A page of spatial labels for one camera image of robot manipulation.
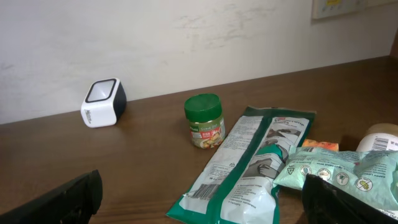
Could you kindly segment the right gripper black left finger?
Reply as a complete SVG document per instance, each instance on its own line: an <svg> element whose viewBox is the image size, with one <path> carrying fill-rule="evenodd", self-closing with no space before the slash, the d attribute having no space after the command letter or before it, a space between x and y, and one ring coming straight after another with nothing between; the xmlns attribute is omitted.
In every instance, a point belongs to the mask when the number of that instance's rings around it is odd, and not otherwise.
<svg viewBox="0 0 398 224"><path fill-rule="evenodd" d="M1 223L88 223L102 199L102 179L93 170L2 214Z"/></svg>

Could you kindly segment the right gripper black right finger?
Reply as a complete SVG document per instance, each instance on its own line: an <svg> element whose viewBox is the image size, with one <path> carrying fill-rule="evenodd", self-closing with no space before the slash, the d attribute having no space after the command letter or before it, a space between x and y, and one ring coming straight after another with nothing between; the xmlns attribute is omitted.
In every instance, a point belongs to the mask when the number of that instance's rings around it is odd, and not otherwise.
<svg viewBox="0 0 398 224"><path fill-rule="evenodd" d="M309 223L397 224L395 218L312 174L302 187L302 203Z"/></svg>

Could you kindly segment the mint green snack packet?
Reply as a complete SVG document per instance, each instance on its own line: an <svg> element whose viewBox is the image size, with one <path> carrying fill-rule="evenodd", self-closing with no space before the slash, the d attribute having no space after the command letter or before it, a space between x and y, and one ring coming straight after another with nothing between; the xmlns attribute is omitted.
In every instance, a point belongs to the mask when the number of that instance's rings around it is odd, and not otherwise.
<svg viewBox="0 0 398 224"><path fill-rule="evenodd" d="M300 190L309 174L397 220L397 152L293 147L275 184Z"/></svg>

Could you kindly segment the orange tissue packet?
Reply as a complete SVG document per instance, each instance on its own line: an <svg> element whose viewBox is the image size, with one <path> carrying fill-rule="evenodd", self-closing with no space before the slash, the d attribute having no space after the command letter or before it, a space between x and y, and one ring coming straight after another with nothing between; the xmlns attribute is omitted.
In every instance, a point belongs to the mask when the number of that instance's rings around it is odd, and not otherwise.
<svg viewBox="0 0 398 224"><path fill-rule="evenodd" d="M333 142L325 142L325 141L315 141L311 139L305 139L303 144L303 147L321 147L330 151L339 151L339 145L338 143L333 143Z"/></svg>

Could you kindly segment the white lotion tube gold cap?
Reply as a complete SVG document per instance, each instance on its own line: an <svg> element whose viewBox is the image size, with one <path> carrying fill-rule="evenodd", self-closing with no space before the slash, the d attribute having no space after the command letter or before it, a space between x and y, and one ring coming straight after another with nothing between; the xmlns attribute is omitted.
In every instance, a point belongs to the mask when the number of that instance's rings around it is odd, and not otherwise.
<svg viewBox="0 0 398 224"><path fill-rule="evenodd" d="M397 125L389 123L372 125L366 131L356 151L397 151Z"/></svg>

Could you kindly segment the green white gloves package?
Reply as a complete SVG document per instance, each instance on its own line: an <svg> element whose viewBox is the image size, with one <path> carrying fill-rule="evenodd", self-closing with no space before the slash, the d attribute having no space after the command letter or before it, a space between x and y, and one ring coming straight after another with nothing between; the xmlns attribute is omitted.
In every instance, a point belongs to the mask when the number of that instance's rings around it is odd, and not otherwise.
<svg viewBox="0 0 398 224"><path fill-rule="evenodd" d="M184 223L279 223L275 178L303 144L314 111L248 106L167 216Z"/></svg>

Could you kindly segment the green lid jar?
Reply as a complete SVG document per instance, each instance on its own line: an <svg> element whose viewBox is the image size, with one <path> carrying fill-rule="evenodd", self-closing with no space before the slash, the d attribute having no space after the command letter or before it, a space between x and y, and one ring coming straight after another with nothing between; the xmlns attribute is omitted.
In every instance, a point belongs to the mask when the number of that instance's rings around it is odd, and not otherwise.
<svg viewBox="0 0 398 224"><path fill-rule="evenodd" d="M218 95L204 93L184 103L192 143L202 149L219 146L226 137L223 109Z"/></svg>

